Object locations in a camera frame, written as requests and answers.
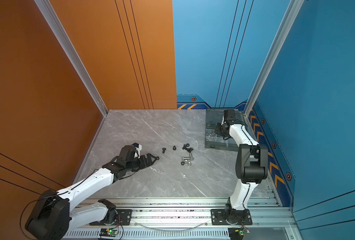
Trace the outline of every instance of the orange chevron arrow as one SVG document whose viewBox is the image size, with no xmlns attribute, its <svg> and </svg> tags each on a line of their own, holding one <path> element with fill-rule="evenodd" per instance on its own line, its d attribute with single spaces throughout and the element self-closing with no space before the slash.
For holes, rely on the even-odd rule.
<svg viewBox="0 0 355 240">
<path fill-rule="evenodd" d="M 252 124 L 252 118 L 256 118 L 256 116 L 251 116 L 251 124 Z"/>
<path fill-rule="evenodd" d="M 259 141 L 259 135 L 264 136 L 262 132 L 257 131 L 257 141 Z"/>
<path fill-rule="evenodd" d="M 281 177 L 279 177 L 279 176 L 277 176 L 276 174 L 275 174 L 275 187 L 277 188 L 277 180 L 279 180 L 279 181 L 281 181 L 283 184 L 285 184 L 284 183 L 284 180 L 281 178 Z"/>
<path fill-rule="evenodd" d="M 253 124 L 253 132 L 256 132 L 256 127 L 260 127 L 260 125 L 257 123 L 254 123 Z"/>
<path fill-rule="evenodd" d="M 276 164 L 273 164 L 272 162 L 270 162 L 270 173 L 272 174 L 272 167 L 276 168 L 277 170 L 279 170 L 279 168 L 277 167 Z"/>
</svg>

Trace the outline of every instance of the robotic arm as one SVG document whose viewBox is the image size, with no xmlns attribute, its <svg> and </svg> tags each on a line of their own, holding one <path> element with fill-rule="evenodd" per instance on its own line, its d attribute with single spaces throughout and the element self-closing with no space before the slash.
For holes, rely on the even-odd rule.
<svg viewBox="0 0 355 240">
<path fill-rule="evenodd" d="M 25 229 L 38 240 L 59 240 L 67 231 L 91 222 L 103 220 L 106 225 L 112 224 L 117 217 L 116 206 L 106 199 L 75 207 L 99 189 L 120 180 L 128 170 L 135 173 L 159 159 L 150 153 L 140 156 L 140 151 L 141 145 L 137 143 L 124 146 L 119 156 L 84 180 L 57 192 L 45 191 L 37 200 Z"/>
<path fill-rule="evenodd" d="M 224 219 L 231 225 L 251 225 L 247 204 L 253 190 L 268 176 L 268 148 L 250 136 L 244 122 L 236 119 L 232 109 L 224 111 L 223 121 L 216 124 L 215 132 L 224 140 L 232 137 L 239 146 L 235 166 L 238 180 L 225 205 Z"/>
</svg>

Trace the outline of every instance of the orange wall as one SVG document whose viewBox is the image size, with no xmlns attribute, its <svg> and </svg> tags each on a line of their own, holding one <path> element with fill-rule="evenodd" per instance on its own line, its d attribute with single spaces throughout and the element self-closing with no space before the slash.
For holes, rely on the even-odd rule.
<svg viewBox="0 0 355 240">
<path fill-rule="evenodd" d="M 108 109 L 175 109 L 172 0 L 51 0 Z"/>
<path fill-rule="evenodd" d="M 0 155 L 0 179 L 36 193 L 0 180 L 0 239 L 25 239 L 24 206 L 72 183 L 101 120 L 35 2 L 1 0 L 0 152 L 31 170 Z"/>
</svg>

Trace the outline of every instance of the black diagonal stripe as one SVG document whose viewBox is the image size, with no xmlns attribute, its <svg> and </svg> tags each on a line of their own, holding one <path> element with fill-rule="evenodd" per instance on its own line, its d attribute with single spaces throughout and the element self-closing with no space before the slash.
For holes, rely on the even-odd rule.
<svg viewBox="0 0 355 240">
<path fill-rule="evenodd" d="M 307 218 L 303 218 L 303 219 L 300 219 L 300 220 L 296 220 L 296 222 L 303 221 L 303 220 L 306 220 L 306 219 L 310 219 L 310 218 L 313 218 L 313 217 L 319 217 L 321 215 L 330 214 L 330 213 L 337 212 L 337 211 L 344 210 L 344 209 L 350 209 L 352 207 L 355 207 L 355 205 L 352 205 L 352 206 L 349 206 L 349 207 L 344 207 L 342 209 L 333 210 L 333 211 L 330 211 L 330 212 L 326 212 L 324 214 L 319 214 L 319 215 L 316 215 L 316 216 L 312 216 L 312 217 L 307 217 Z"/>
<path fill-rule="evenodd" d="M 140 64 L 139 64 L 139 58 L 137 57 L 137 52 L 136 52 L 135 42 L 133 41 L 133 36 L 132 36 L 131 26 L 129 25 L 129 20 L 128 20 L 128 15 L 127 15 L 126 5 L 125 5 L 125 3 L 124 3 L 124 0 L 122 0 L 122 1 L 123 1 L 123 5 L 124 5 L 124 11 L 126 12 L 126 17 L 127 17 L 127 22 L 128 22 L 129 32 L 131 33 L 131 38 L 132 38 L 133 49 L 135 50 L 135 55 L 136 55 L 137 65 L 139 66 L 140 77 L 141 77 L 141 81 L 142 81 L 142 83 L 143 83 L 143 88 L 144 88 L 144 94 L 146 95 L 146 100 L 147 100 L 148 108 L 150 108 L 150 107 L 149 107 L 149 102 L 148 102 L 148 97 L 147 97 L 147 92 L 146 92 L 146 87 L 144 86 L 143 75 L 141 74 L 141 69 L 140 69 Z"/>
<path fill-rule="evenodd" d="M 302 231 L 302 230 L 307 230 L 307 229 L 312 229 L 312 228 L 317 228 L 317 227 L 325 227 L 325 226 L 330 226 L 330 225 L 335 225 L 335 224 L 345 223 L 345 222 L 353 222 L 353 221 L 355 221 L 355 219 L 348 220 L 348 221 L 342 221 L 342 222 L 335 222 L 335 223 L 325 224 L 325 225 L 316 226 L 316 227 L 303 228 L 303 229 L 299 229 L 299 230 Z"/>
<path fill-rule="evenodd" d="M 336 197 L 333 197 L 333 198 L 330 198 L 330 199 L 324 200 L 324 201 L 322 201 L 322 202 L 318 202 L 317 204 L 312 204 L 311 206 L 304 207 L 304 208 L 299 209 L 299 210 L 296 210 L 296 211 L 294 211 L 294 212 L 299 212 L 299 211 L 304 210 L 304 209 L 307 209 L 307 208 L 309 208 L 309 207 L 313 207 L 313 206 L 315 206 L 315 205 L 318 205 L 318 204 L 321 204 L 321 203 L 327 202 L 327 201 L 329 201 L 329 200 L 332 200 L 332 199 L 335 199 L 335 198 L 338 198 L 338 197 L 341 197 L 341 196 L 344 196 L 344 195 L 347 195 L 347 194 L 350 194 L 350 193 L 353 193 L 353 192 L 355 192 L 355 190 L 352 190 L 352 191 L 350 191 L 350 192 L 346 192 L 345 194 L 338 195 L 338 196 L 336 196 Z"/>
<path fill-rule="evenodd" d="M 228 92 L 229 92 L 229 87 L 231 86 L 231 82 L 232 82 L 232 78 L 233 78 L 233 73 L 235 72 L 235 68 L 236 68 L 236 64 L 237 64 L 237 59 L 238 59 L 238 57 L 239 57 L 240 49 L 242 48 L 242 43 L 243 43 L 243 39 L 244 39 L 244 34 L 245 34 L 245 30 L 247 29 L 249 16 L 251 15 L 251 10 L 252 10 L 252 6 L 253 6 L 253 1 L 254 1 L 254 0 L 252 0 L 250 13 L 248 14 L 248 18 L 247 18 L 247 23 L 245 24 L 244 33 L 243 33 L 243 37 L 242 37 L 242 42 L 240 43 L 240 47 L 239 47 L 239 51 L 238 51 L 238 53 L 237 53 L 235 65 L 233 66 L 232 76 L 231 76 L 231 80 L 229 81 L 228 90 L 227 90 L 227 95 L 225 96 L 223 108 L 224 108 L 224 106 L 225 106 L 225 102 L 227 101 Z"/>
<path fill-rule="evenodd" d="M 242 12 L 242 17 L 240 18 L 239 28 L 238 28 L 238 30 L 237 30 L 235 44 L 233 45 L 233 50 L 232 50 L 231 60 L 230 60 L 230 62 L 229 62 L 229 66 L 228 66 L 227 76 L 225 77 L 225 83 L 224 83 L 223 93 L 222 93 L 222 98 L 220 99 L 220 104 L 219 104 L 219 107 L 220 107 L 220 106 L 221 106 L 221 104 L 222 104 L 223 95 L 224 95 L 224 90 L 225 90 L 225 85 L 227 84 L 227 78 L 228 78 L 228 74 L 229 74 L 229 69 L 231 68 L 231 63 L 232 63 L 233 53 L 235 52 L 235 46 L 236 46 L 236 42 L 237 42 L 237 36 L 239 35 L 240 25 L 242 24 L 242 19 L 243 19 L 244 10 L 245 10 L 245 4 L 246 4 L 246 3 L 247 3 L 247 0 L 245 0 L 245 3 L 244 3 L 244 8 L 243 8 L 243 12 Z"/>
<path fill-rule="evenodd" d="M 52 182 L 54 182 L 54 183 L 56 183 L 56 184 L 59 184 L 59 185 L 62 186 L 62 187 L 65 187 L 65 186 L 61 185 L 60 183 L 57 183 L 57 182 L 55 182 L 54 180 L 52 180 L 52 179 L 50 179 L 50 178 L 48 178 L 48 177 L 46 177 L 46 176 L 44 176 L 44 175 L 42 175 L 42 174 L 36 172 L 35 170 L 32 170 L 31 168 L 29 168 L 29 167 L 27 167 L 27 166 L 25 166 L 25 165 L 23 165 L 23 164 L 21 164 L 21 163 L 19 163 L 18 161 L 15 161 L 15 160 L 13 160 L 13 159 L 10 158 L 10 157 L 5 156 L 5 155 L 2 154 L 2 153 L 0 153 L 0 155 L 2 155 L 2 156 L 4 156 L 4 157 L 8 158 L 9 160 L 11 160 L 11 161 L 13 161 L 13 162 L 16 162 L 17 164 L 19 164 L 19 165 L 21 165 L 21 166 L 23 166 L 23 167 L 25 167 L 25 168 L 31 170 L 31 171 L 34 172 L 34 173 L 39 174 L 39 175 L 42 176 L 42 177 L 45 177 L 45 178 L 48 179 L 48 180 L 51 180 Z"/>
<path fill-rule="evenodd" d="M 25 187 L 22 187 L 22 186 L 20 186 L 20 185 L 11 183 L 11 182 L 9 182 L 9 181 L 7 181 L 7 180 L 1 179 L 1 178 L 0 178 L 0 180 L 2 180 L 2 181 L 4 181 L 4 182 L 7 182 L 7 183 L 10 183 L 10 184 L 12 184 L 12 185 L 15 185 L 15 186 L 17 186 L 17 187 L 21 187 L 22 189 L 25 189 L 25 190 L 28 190 L 28 191 L 31 191 L 31 192 L 33 192 L 33 193 L 37 193 L 37 194 L 40 195 L 40 193 L 38 193 L 38 192 L 32 191 L 32 190 L 30 190 L 30 189 L 28 189 L 28 188 L 25 188 Z"/>
<path fill-rule="evenodd" d="M 139 92 L 140 92 L 140 96 L 141 96 L 141 101 L 143 102 L 143 107 L 144 107 L 144 109 L 145 109 L 145 108 L 146 108 L 146 105 L 144 105 L 144 100 L 143 100 L 143 96 L 142 96 L 142 94 L 141 94 L 139 80 L 137 79 L 137 74 L 136 74 L 136 71 L 135 71 L 135 65 L 133 64 L 133 61 L 132 61 L 132 56 L 131 56 L 131 52 L 130 52 L 130 50 L 129 50 L 129 45 L 128 45 L 128 41 L 127 41 L 127 37 L 126 37 L 126 32 L 124 31 L 123 22 L 121 21 L 120 12 L 119 12 L 119 8 L 117 7 L 117 2 L 116 2 L 116 0 L 115 0 L 115 4 L 116 4 L 116 8 L 117 8 L 117 13 L 119 14 L 119 19 L 120 19 L 121 27 L 122 27 L 122 29 L 123 29 L 124 38 L 126 39 L 127 48 L 128 48 L 128 53 L 129 53 L 129 57 L 131 58 L 133 71 L 134 71 L 134 73 L 135 73 L 135 77 L 136 77 L 136 81 L 137 81 L 137 86 L 139 87 Z"/>
<path fill-rule="evenodd" d="M 1 165 L 0 165 L 0 167 L 4 168 L 4 169 L 6 169 L 6 170 L 8 170 L 8 171 L 10 171 L 10 172 L 13 172 L 14 174 L 17 174 L 17 175 L 19 175 L 19 176 L 21 176 L 21 177 L 24 177 L 24 178 L 26 178 L 26 179 L 28 179 L 28 180 L 31 180 L 32 182 L 36 182 L 35 180 L 32 180 L 32 179 L 30 179 L 30 178 L 27 178 L 26 176 L 23 176 L 23 175 L 21 175 L 21 174 L 19 174 L 19 173 L 17 173 L 17 172 L 12 171 L 11 169 L 8 169 L 8 168 L 3 167 L 3 166 L 1 166 Z M 46 188 L 51 189 L 52 191 L 54 191 L 52 188 L 47 187 L 46 185 L 43 185 L 43 184 L 41 184 L 41 183 L 39 183 L 39 182 L 36 182 L 36 183 L 39 184 L 39 185 L 42 185 L 43 187 L 46 187 Z"/>
<path fill-rule="evenodd" d="M 225 59 L 224 59 L 224 65 L 223 65 L 223 70 L 222 70 L 222 76 L 220 77 L 219 89 L 217 90 L 217 96 L 216 96 L 215 108 L 216 108 L 216 104 L 217 104 L 217 99 L 218 99 L 218 97 L 219 97 L 220 86 L 222 85 L 222 78 L 223 78 L 223 72 L 224 72 L 224 67 L 225 67 L 225 60 L 227 60 L 228 48 L 229 48 L 229 43 L 231 42 L 231 36 L 232 36 L 232 30 L 233 30 L 233 24 L 235 23 L 235 18 L 236 18 L 236 12 L 237 12 L 237 6 L 238 6 L 238 5 L 239 5 L 239 0 L 237 0 L 236 10 L 235 10 L 235 15 L 233 16 L 233 22 L 232 22 L 231 33 L 230 33 L 230 35 L 229 35 L 228 46 L 227 46 L 227 52 L 225 53 Z"/>
<path fill-rule="evenodd" d="M 141 58 L 143 59 L 144 71 L 145 71 L 145 73 L 146 73 L 146 80 L 147 80 L 147 84 L 148 84 L 149 97 L 151 98 L 152 109 L 154 109 L 154 106 L 153 106 L 153 101 L 152 101 L 151 89 L 149 88 L 149 82 L 148 82 L 148 76 L 147 76 L 146 64 L 144 63 L 143 51 L 141 50 L 141 44 L 140 44 L 140 39 L 139 39 L 139 33 L 137 32 L 137 26 L 136 26 L 135 15 L 134 15 L 134 13 L 133 13 L 132 1 L 130 0 L 129 2 L 131 3 L 131 9 L 132 9 L 133 21 L 135 22 L 135 28 L 136 28 L 137 39 L 138 39 L 138 41 L 139 41 Z"/>
</svg>

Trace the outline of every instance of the marble surface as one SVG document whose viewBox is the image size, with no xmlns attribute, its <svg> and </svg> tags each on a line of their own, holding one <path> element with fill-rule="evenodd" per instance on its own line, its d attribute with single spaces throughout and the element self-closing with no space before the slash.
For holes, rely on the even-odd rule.
<svg viewBox="0 0 355 240">
<path fill-rule="evenodd" d="M 149 152 L 160 160 L 91 198 L 229 197 L 237 181 L 237 152 L 206 149 L 204 137 L 204 109 L 110 110 L 78 180 L 119 155 L 124 145 L 137 142 L 142 145 L 141 155 Z M 185 143 L 194 149 L 191 166 L 180 164 L 182 156 L 189 156 L 182 149 Z M 252 196 L 261 197 L 268 188 L 264 180 Z"/>
</svg>

